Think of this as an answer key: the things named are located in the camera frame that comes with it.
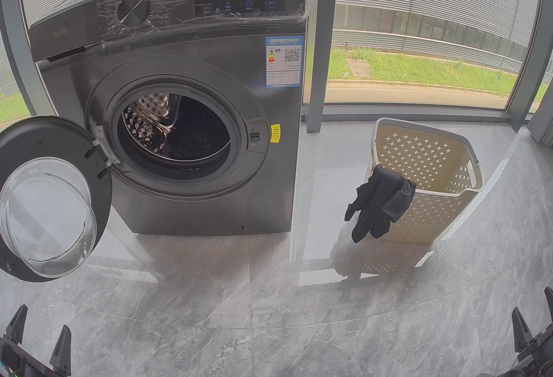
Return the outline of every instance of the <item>black cloth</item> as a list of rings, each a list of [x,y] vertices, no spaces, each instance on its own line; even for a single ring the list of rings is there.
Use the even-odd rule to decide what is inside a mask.
[[[357,187],[357,198],[348,205],[344,217],[349,221],[361,211],[351,233],[353,241],[359,242],[367,233],[378,239],[389,232],[390,221],[397,222],[409,209],[415,189],[415,182],[378,164],[369,181]]]

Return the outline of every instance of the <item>laundry basket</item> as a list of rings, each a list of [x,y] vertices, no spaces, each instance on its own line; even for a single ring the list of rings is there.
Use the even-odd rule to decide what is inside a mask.
[[[411,206],[381,239],[432,242],[484,187],[480,164],[466,138],[405,120],[377,121],[365,181],[378,164],[417,184]]]

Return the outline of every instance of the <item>grass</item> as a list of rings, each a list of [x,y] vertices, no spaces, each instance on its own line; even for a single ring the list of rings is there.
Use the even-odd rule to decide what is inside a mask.
[[[484,90],[508,96],[513,90],[516,76],[513,73],[469,65],[462,60],[438,60],[429,57],[382,53],[376,49],[333,48],[330,52],[328,79],[355,79],[347,58],[360,59],[370,65],[370,77],[374,81],[412,82],[418,84]],[[547,85],[543,84],[536,99],[541,100]]]
[[[0,94],[0,122],[23,116],[29,116],[29,110],[21,94],[13,94],[9,97]]]

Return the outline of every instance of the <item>control knob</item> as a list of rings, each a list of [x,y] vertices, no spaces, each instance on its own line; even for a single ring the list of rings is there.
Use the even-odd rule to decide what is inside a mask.
[[[117,19],[126,27],[136,27],[148,14],[148,0],[122,0],[117,8]]]

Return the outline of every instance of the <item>front-load washing machine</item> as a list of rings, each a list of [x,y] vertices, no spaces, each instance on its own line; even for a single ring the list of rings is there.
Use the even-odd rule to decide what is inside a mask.
[[[135,233],[291,228],[306,0],[70,0],[31,26],[58,117],[0,134],[1,268],[78,268]]]

